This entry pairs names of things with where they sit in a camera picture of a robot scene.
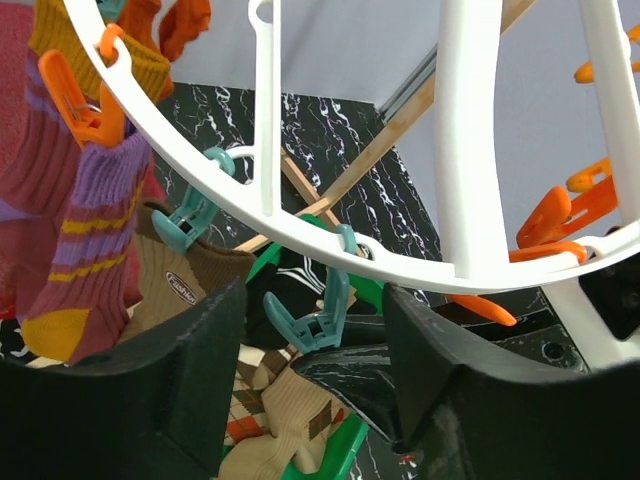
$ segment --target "orange clothespin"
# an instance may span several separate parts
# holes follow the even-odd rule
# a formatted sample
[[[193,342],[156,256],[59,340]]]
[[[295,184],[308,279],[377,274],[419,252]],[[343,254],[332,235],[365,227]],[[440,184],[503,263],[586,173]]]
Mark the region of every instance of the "orange clothespin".
[[[513,263],[524,262],[562,252],[573,253],[580,263],[585,262],[588,258],[587,249],[582,245],[575,242],[559,242],[509,252],[509,259]],[[486,298],[475,295],[447,295],[447,298],[467,310],[471,310],[473,313],[499,323],[500,325],[504,325],[505,327],[512,327],[518,323],[515,317],[506,309]]]
[[[461,307],[505,327],[513,327],[518,323],[515,317],[506,309],[486,298],[476,297],[475,295],[453,294],[447,294],[447,298]]]
[[[123,35],[122,29],[110,24],[100,43],[100,53],[114,59],[113,42]],[[100,84],[100,107],[87,103],[71,65],[58,50],[49,50],[40,57],[38,69],[62,119],[81,148],[93,142],[113,148],[124,139],[125,114],[107,86]]]
[[[617,206],[611,175],[573,200],[563,187],[554,187],[518,231],[518,246],[528,248],[558,242],[611,213]]]
[[[629,42],[640,45],[640,25],[636,25],[627,32]],[[640,72],[640,61],[633,62],[631,64],[631,71],[633,73]],[[591,83],[593,82],[593,69],[591,68],[591,62],[587,62],[582,65],[573,76],[577,83]]]
[[[598,175],[611,176],[611,162],[608,158],[603,158],[575,175],[571,175],[567,179],[567,190],[573,193],[588,192],[597,183],[596,177]]]

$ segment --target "white plastic rod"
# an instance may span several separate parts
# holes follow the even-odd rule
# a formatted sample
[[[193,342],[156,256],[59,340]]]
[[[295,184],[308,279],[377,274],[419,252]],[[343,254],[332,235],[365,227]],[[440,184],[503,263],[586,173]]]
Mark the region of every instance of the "white plastic rod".
[[[435,174],[442,256],[456,276],[501,276],[507,237],[493,139],[502,0],[440,6]]]
[[[640,218],[640,107],[616,0],[581,0],[589,59],[623,223]]]
[[[270,18],[260,17],[260,7],[270,7]],[[249,21],[256,32],[253,183],[259,185],[262,212],[269,216],[281,208],[280,20],[280,0],[249,1]]]

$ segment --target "pink fabric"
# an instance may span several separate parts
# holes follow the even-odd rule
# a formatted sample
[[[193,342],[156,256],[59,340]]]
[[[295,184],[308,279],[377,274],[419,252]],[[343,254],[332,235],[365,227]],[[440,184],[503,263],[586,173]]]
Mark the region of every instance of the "pink fabric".
[[[24,98],[24,68],[27,42],[33,26],[33,8],[0,2],[0,178],[13,161],[27,120]],[[11,262],[0,253],[0,310],[10,306],[15,295]]]

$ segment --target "sock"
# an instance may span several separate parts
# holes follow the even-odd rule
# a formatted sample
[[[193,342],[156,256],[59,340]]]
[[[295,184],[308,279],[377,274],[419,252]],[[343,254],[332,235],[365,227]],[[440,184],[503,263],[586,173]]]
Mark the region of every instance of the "sock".
[[[75,179],[80,148],[62,121],[37,69],[27,55],[27,124],[15,160],[2,173],[0,222],[55,217]]]
[[[197,240],[186,255],[177,254],[156,233],[151,221],[155,210],[171,214],[166,205],[152,200],[144,201],[138,209],[135,242],[144,300],[136,307],[119,342],[184,312],[236,278],[246,281],[255,262],[250,253],[216,247],[203,240]]]
[[[157,103],[165,90],[171,65],[159,53],[125,34],[124,43],[131,54],[133,76],[152,102]],[[100,98],[102,79],[85,53],[71,25],[63,0],[36,0],[35,21],[29,47],[38,55],[60,50],[87,97]]]
[[[305,453],[317,453],[317,448],[309,448],[309,444],[319,435],[319,441],[326,444],[332,420],[344,408],[328,392],[290,368],[262,393],[261,400],[271,435],[246,438],[233,447],[222,461],[219,480],[280,480],[301,448],[307,447]]]
[[[82,152],[47,284],[22,323],[36,355],[75,363],[114,345],[129,320],[125,259],[151,147],[128,130],[115,148]]]
[[[209,0],[177,0],[160,22],[160,51],[175,62],[187,42],[209,29],[211,3]]]
[[[167,192],[165,192],[162,185],[156,177],[156,160],[152,156],[149,162],[149,170],[147,170],[147,176],[144,178],[144,187],[142,187],[142,198],[149,198],[157,200],[158,202],[167,201]]]
[[[277,270],[273,278],[268,280],[267,291],[278,297],[293,318],[298,319],[316,310],[316,302],[322,298],[326,280],[327,270],[324,265],[283,248]],[[252,294],[247,297],[255,302],[247,307],[248,343],[259,348],[284,348],[289,342],[280,335],[267,317],[262,306],[263,297],[264,293],[258,298]]]
[[[151,29],[153,19],[161,8],[161,0],[128,0],[118,18],[118,25],[141,45],[160,54],[160,49],[151,35]],[[172,93],[173,81],[167,75],[159,100],[167,98]]]
[[[236,370],[224,445],[231,447],[248,438],[261,437],[269,433],[267,412],[264,410],[260,393],[259,390],[252,388]]]
[[[0,297],[5,307],[17,302],[18,266],[36,275],[42,267],[41,276],[48,274],[57,236],[54,223],[60,222],[80,158],[80,148],[53,104],[37,62],[29,50],[27,121],[17,155],[0,181]],[[30,291],[43,284],[25,283]]]
[[[248,355],[243,355],[246,351],[258,351],[262,353],[262,356],[258,362],[252,362]],[[281,350],[260,350],[241,345],[237,365],[238,373],[251,388],[264,390],[273,383],[297,353],[293,345],[287,345]]]

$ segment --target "teal clothespin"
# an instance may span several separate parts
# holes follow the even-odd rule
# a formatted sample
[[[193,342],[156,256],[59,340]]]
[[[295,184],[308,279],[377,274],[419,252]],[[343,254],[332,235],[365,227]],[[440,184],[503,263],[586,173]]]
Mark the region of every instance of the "teal clothespin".
[[[205,150],[203,155],[220,162],[220,168],[227,175],[235,173],[235,164],[226,150],[212,147]],[[151,214],[151,221],[162,241],[173,251],[184,255],[193,242],[207,231],[218,210],[215,203],[189,185],[182,204],[171,215],[167,217],[156,210]]]
[[[96,0],[98,3],[98,10],[105,23],[117,22],[122,13],[127,0]]]
[[[342,235],[345,251],[355,255],[358,246],[353,229],[349,225],[338,225],[336,232]],[[303,354],[340,346],[348,303],[349,275],[337,268],[328,269],[322,312],[296,320],[273,293],[267,292],[263,299],[264,310],[273,326]]]

